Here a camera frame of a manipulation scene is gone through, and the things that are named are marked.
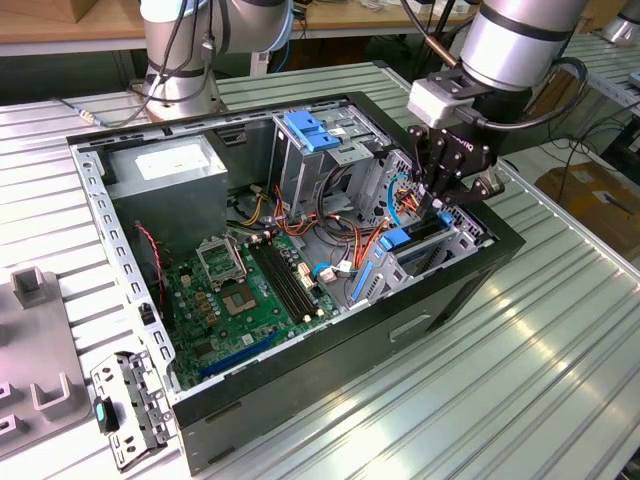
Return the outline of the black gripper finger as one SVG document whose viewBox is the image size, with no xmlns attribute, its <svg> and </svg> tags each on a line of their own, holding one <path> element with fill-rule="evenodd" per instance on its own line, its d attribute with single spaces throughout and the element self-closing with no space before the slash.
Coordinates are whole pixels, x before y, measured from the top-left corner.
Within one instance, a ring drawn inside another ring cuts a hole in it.
<svg viewBox="0 0 640 480">
<path fill-rule="evenodd" d="M 440 168 L 434 186 L 434 197 L 446 205 L 462 205 L 487 200 L 503 192 L 503 182 L 497 176 L 494 166 L 466 178 L 455 178 Z"/>
<path fill-rule="evenodd" d="M 424 193 L 417 212 L 420 217 L 433 208 L 433 201 L 449 204 L 453 181 L 450 170 L 451 131 L 432 129 L 421 125 L 408 127 L 410 143 L 414 149 L 412 181 L 420 184 Z"/>
</svg>

